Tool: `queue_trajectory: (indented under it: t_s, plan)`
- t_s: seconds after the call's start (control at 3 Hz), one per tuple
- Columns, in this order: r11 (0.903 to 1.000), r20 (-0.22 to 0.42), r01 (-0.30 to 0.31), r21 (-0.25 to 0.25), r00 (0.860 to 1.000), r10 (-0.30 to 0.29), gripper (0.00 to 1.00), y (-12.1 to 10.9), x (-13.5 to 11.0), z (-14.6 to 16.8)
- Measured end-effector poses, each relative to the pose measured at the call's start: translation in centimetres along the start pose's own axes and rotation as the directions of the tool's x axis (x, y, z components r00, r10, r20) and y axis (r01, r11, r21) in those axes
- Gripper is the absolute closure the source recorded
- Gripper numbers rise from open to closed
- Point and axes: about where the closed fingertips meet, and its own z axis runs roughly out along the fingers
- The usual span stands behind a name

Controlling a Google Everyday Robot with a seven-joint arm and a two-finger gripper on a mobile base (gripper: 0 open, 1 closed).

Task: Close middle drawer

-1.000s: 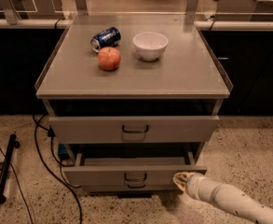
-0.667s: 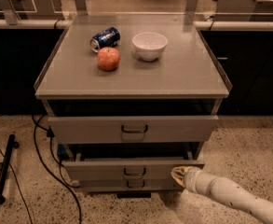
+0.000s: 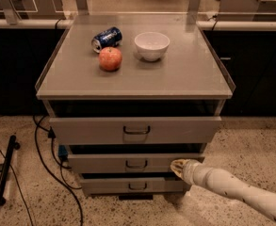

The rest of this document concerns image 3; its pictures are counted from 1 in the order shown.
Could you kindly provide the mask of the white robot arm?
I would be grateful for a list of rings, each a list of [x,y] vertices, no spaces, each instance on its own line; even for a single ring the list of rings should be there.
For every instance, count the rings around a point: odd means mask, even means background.
[[[170,168],[188,185],[244,202],[276,223],[276,193],[246,184],[227,170],[208,167],[193,159],[173,160]]]

